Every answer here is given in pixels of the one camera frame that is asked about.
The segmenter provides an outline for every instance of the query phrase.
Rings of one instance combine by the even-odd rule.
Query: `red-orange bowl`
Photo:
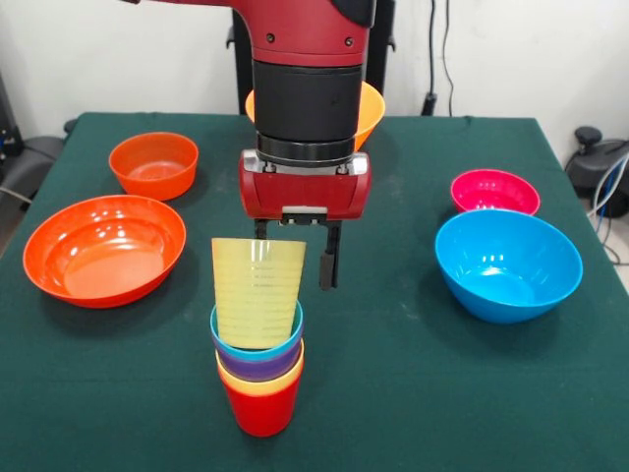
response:
[[[199,148],[175,133],[146,133],[117,145],[109,167],[130,195],[164,201],[192,187],[197,174]]]
[[[53,297],[86,308],[141,299],[170,273],[186,244],[186,225],[170,206],[116,195],[55,213],[30,236],[24,269]]]

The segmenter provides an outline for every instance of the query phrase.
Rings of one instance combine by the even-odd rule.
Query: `cup rim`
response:
[[[306,351],[306,343],[301,339],[301,349],[299,358],[295,365],[286,374],[265,382],[251,382],[239,379],[230,374],[220,361],[218,351],[214,349],[214,357],[216,358],[216,367],[218,369],[218,377],[229,387],[247,396],[268,396],[278,393],[279,391],[289,387],[296,381],[304,370],[304,354]]]
[[[225,351],[230,356],[242,361],[268,361],[270,359],[273,359],[274,357],[284,354],[298,342],[299,338],[302,337],[302,333],[304,331],[304,309],[302,308],[302,304],[299,302],[299,300],[297,300],[297,303],[295,304],[295,314],[298,320],[297,327],[291,332],[290,337],[282,344],[268,349],[260,349],[256,351],[239,349],[238,347],[232,347],[225,341],[223,341],[218,335],[217,331],[218,319],[216,317],[216,305],[214,305],[214,308],[212,308],[212,312],[209,316],[209,329],[211,330],[212,339],[215,343],[218,344],[216,346],[217,349]]]

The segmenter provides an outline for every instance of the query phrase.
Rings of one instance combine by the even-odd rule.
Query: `bowl rim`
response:
[[[535,209],[533,209],[532,212],[518,211],[519,213],[524,213],[524,214],[528,214],[530,216],[533,216],[542,207],[542,197],[540,196],[540,192],[538,192],[538,189],[536,189],[535,186],[531,182],[529,182],[527,179],[525,179],[524,177],[521,177],[521,176],[519,176],[517,174],[514,174],[513,172],[509,172],[509,171],[502,170],[502,169],[492,169],[492,168],[487,167],[487,168],[481,168],[481,169],[466,170],[465,172],[462,172],[459,175],[457,175],[452,180],[452,182],[450,183],[450,197],[452,198],[452,202],[454,202],[454,204],[456,206],[458,206],[459,208],[462,208],[464,211],[475,211],[477,209],[506,209],[506,210],[509,210],[509,208],[467,208],[456,197],[456,194],[454,193],[454,188],[461,181],[461,179],[463,179],[464,177],[468,177],[470,175],[476,174],[478,172],[490,172],[490,173],[494,173],[494,174],[508,175],[510,177],[515,178],[515,180],[519,181],[520,183],[524,184],[525,187],[528,187],[529,189],[531,189],[533,191],[534,195],[536,196]]]
[[[184,233],[184,237],[182,239],[182,244],[181,247],[177,250],[177,253],[175,255],[175,257],[173,258],[173,260],[170,262],[170,264],[168,266],[166,266],[162,272],[157,275],[154,279],[143,283],[142,285],[136,287],[136,288],[132,288],[131,290],[127,290],[121,293],[117,293],[114,295],[107,295],[105,297],[78,297],[72,294],[68,294],[68,293],[62,293],[56,290],[51,290],[47,287],[44,287],[42,284],[39,283],[38,280],[35,279],[35,277],[30,273],[29,270],[29,265],[27,264],[27,254],[29,253],[29,248],[30,245],[32,244],[32,241],[34,240],[35,236],[43,231],[43,228],[45,226],[47,226],[48,224],[50,224],[55,218],[61,216],[63,213],[65,213],[66,211],[70,211],[72,208],[74,207],[79,207],[81,205],[85,205],[85,204],[89,204],[92,202],[103,202],[103,201],[107,201],[107,200],[119,200],[119,199],[125,199],[125,200],[135,200],[135,201],[143,201],[144,203],[148,203],[151,205],[157,205],[159,207],[164,207],[165,209],[168,210],[168,212],[170,212],[171,214],[173,214],[175,216],[175,219],[177,220],[177,222],[181,225],[181,229],[183,230]],[[181,217],[181,215],[175,211],[175,209],[173,209],[172,207],[168,206],[167,204],[160,202],[158,200],[155,199],[150,199],[149,197],[142,197],[140,195],[104,195],[104,196],[100,196],[100,197],[94,197],[93,199],[87,199],[87,200],[81,200],[80,202],[75,202],[69,206],[65,206],[61,209],[59,209],[58,211],[54,212],[53,214],[51,214],[50,216],[48,216],[43,222],[41,222],[36,229],[30,234],[29,236],[29,240],[27,241],[27,244],[24,247],[24,251],[22,252],[22,265],[24,267],[24,271],[27,274],[27,277],[30,279],[30,281],[40,290],[42,290],[43,292],[47,293],[48,295],[51,295],[55,298],[59,298],[62,300],[73,300],[73,301],[79,301],[79,302],[84,302],[84,301],[97,301],[97,300],[108,300],[112,297],[124,297],[125,295],[128,295],[130,293],[135,292],[136,290],[139,290],[143,287],[146,287],[147,285],[149,285],[150,283],[154,282],[154,280],[158,279],[159,277],[161,277],[164,273],[168,273],[170,272],[170,270],[172,270],[172,268],[175,266],[175,264],[179,261],[179,259],[181,258],[181,255],[184,252],[184,248],[186,247],[186,240],[188,238],[188,232],[186,229],[186,223],[184,222],[184,219]]]
[[[379,105],[379,110],[380,110],[378,112],[380,117],[375,121],[370,121],[370,123],[367,126],[364,126],[363,128],[357,128],[354,137],[363,135],[364,133],[367,133],[369,130],[373,130],[377,126],[377,124],[380,121],[382,121],[382,118],[384,118],[384,115],[386,114],[386,100],[384,99],[384,96],[382,96],[382,93],[380,93],[377,88],[372,86],[367,81],[361,81],[361,93],[363,93],[364,90],[367,90],[369,93],[373,93],[373,96],[376,96],[376,99]],[[252,113],[253,111],[252,105],[255,106],[254,104],[254,99],[256,97],[255,92],[256,92],[255,90],[251,90],[247,94],[247,98],[245,99],[245,108],[247,112],[246,114],[252,123],[256,122],[254,117],[252,117],[252,115],[255,115],[255,113]]]
[[[122,172],[120,172],[116,166],[113,163],[113,156],[114,154],[120,150],[120,148],[122,146],[127,145],[128,143],[141,139],[141,138],[147,138],[150,136],[167,136],[170,138],[177,138],[178,140],[182,140],[182,141],[186,141],[188,142],[188,144],[193,145],[193,148],[195,149],[195,158],[193,159],[192,163],[190,165],[187,165],[186,167],[184,167],[182,170],[180,170],[179,172],[176,172],[174,174],[171,174],[167,177],[161,177],[159,179],[138,179],[135,177],[129,177],[128,174],[124,174]],[[140,133],[138,135],[133,135],[129,138],[127,138],[125,141],[123,141],[122,143],[119,143],[116,147],[114,147],[112,149],[111,152],[109,152],[109,168],[111,169],[111,171],[116,175],[116,177],[118,177],[118,179],[126,179],[128,181],[131,182],[143,182],[143,183],[158,183],[158,182],[164,182],[166,180],[171,180],[171,179],[176,179],[177,177],[182,176],[183,174],[185,174],[186,172],[189,172],[190,169],[193,169],[195,167],[197,167],[197,165],[199,164],[199,147],[197,146],[197,143],[195,143],[193,140],[191,140],[190,138],[188,138],[185,135],[181,135],[179,133],[172,133],[170,131],[152,131],[149,133]]]
[[[474,290],[470,290],[468,287],[466,287],[465,285],[461,284],[459,282],[459,280],[452,274],[451,270],[447,267],[445,267],[445,265],[443,264],[442,260],[441,260],[441,256],[438,250],[438,244],[439,244],[439,239],[441,237],[441,234],[443,232],[443,230],[448,227],[450,224],[453,224],[454,221],[456,221],[457,219],[460,218],[468,218],[468,217],[474,217],[473,215],[483,212],[483,211],[490,211],[492,213],[509,213],[509,214],[513,214],[515,215],[515,217],[517,218],[522,218],[522,219],[532,219],[534,221],[537,222],[537,224],[541,224],[542,226],[545,226],[546,228],[550,229],[552,232],[554,232],[555,234],[559,235],[559,237],[561,239],[563,239],[566,243],[567,243],[567,247],[570,248],[570,250],[572,251],[573,255],[576,256],[576,261],[578,262],[578,267],[579,267],[579,274],[576,278],[575,283],[570,287],[569,290],[567,290],[563,295],[560,295],[558,297],[555,297],[553,299],[549,299],[547,301],[544,301],[543,303],[528,303],[528,304],[515,304],[515,303],[506,303],[500,300],[495,300],[492,298],[489,298],[487,296],[484,295],[480,295],[478,293],[476,293]],[[501,305],[503,307],[512,307],[512,308],[542,308],[542,307],[547,307],[547,306],[553,306],[553,305],[557,305],[558,303],[562,302],[563,300],[565,300],[566,298],[568,298],[570,295],[572,295],[572,293],[574,293],[574,291],[579,287],[579,285],[581,284],[581,281],[583,279],[583,259],[581,258],[581,253],[579,253],[579,250],[577,249],[577,247],[574,245],[574,243],[572,242],[572,240],[570,238],[568,238],[568,236],[563,233],[562,231],[560,231],[559,229],[555,228],[553,225],[551,225],[550,223],[548,223],[547,221],[544,221],[541,218],[538,218],[536,216],[533,216],[531,214],[526,214],[523,213],[521,211],[515,211],[512,209],[504,209],[504,208],[496,208],[496,209],[474,209],[471,211],[464,211],[462,213],[459,213],[455,216],[453,216],[452,218],[448,219],[445,223],[443,223],[441,225],[441,227],[439,228],[439,230],[436,233],[436,237],[434,238],[434,253],[436,255],[436,259],[437,259],[437,263],[439,264],[439,267],[441,270],[443,270],[448,277],[454,281],[454,283],[456,283],[459,287],[461,287],[463,290],[479,297],[482,298],[484,300],[488,300],[491,303],[495,303],[497,305]]]

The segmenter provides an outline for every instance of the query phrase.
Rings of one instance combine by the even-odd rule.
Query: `table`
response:
[[[22,270],[32,230],[78,200],[120,193],[107,167],[131,135],[200,146],[194,188],[171,205],[183,258],[140,302],[88,311],[36,290]],[[251,237],[238,195],[243,117],[86,114],[0,261],[0,461],[7,471],[626,471],[629,308],[542,131],[529,119],[386,118],[373,187],[344,228],[340,288],[317,288],[325,231],[269,227],[309,244],[301,290],[306,368],[293,422],[244,435],[208,334],[209,240]],[[433,254],[453,214],[449,183],[499,167],[540,191],[540,217],[583,256],[577,292],[548,315],[498,326],[447,291]]]

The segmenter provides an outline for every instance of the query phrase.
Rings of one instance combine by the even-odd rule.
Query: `stacked cups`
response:
[[[218,375],[238,425],[259,438],[273,436],[293,416],[304,369],[304,312],[296,304],[290,337],[267,349],[240,349],[221,339],[216,307],[210,317]]]

